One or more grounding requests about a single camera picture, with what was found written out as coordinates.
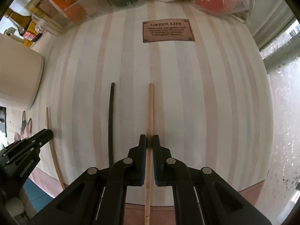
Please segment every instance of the table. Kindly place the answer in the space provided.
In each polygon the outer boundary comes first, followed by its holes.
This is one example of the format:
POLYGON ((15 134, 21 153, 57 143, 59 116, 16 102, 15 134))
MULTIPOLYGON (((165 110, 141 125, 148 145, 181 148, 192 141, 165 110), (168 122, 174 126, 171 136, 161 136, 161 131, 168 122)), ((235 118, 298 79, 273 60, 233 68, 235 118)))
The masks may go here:
MULTIPOLYGON (((87 168, 108 167, 108 106, 114 102, 114 160, 127 156, 147 129, 148 84, 154 83, 154 134, 188 166, 210 166, 236 190, 266 178, 273 140, 267 73, 246 25, 210 16, 187 0, 147 0, 32 46, 45 58, 33 106, 33 134, 46 127, 46 107, 64 182, 87 168), (142 22, 189 19, 195 42, 143 43, 142 22)), ((22 112, 7 109, 8 141, 22 112)), ((57 179, 49 145, 38 168, 57 179)), ((172 190, 153 187, 152 205, 173 205, 172 190)), ((127 202, 144 203, 144 188, 127 202)))

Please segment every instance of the silver screw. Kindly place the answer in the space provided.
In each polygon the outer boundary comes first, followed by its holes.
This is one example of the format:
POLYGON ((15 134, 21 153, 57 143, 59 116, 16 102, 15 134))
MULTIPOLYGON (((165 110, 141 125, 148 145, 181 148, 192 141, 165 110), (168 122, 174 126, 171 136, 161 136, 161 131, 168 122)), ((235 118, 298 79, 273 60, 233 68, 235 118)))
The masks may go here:
POLYGON ((204 167, 204 168, 202 168, 202 172, 205 174, 211 174, 212 170, 209 167, 204 167))
POLYGON ((95 174, 96 172, 97 172, 97 168, 90 167, 90 168, 88 169, 88 174, 90 174, 90 175, 93 175, 93 174, 95 174))
POLYGON ((174 164, 175 162, 176 162, 176 160, 174 158, 167 159, 167 163, 169 163, 169 164, 174 164))
POLYGON ((125 159, 123 160, 123 162, 124 162, 125 164, 131 164, 131 163, 132 163, 132 159, 131 159, 131 158, 125 158, 125 159))

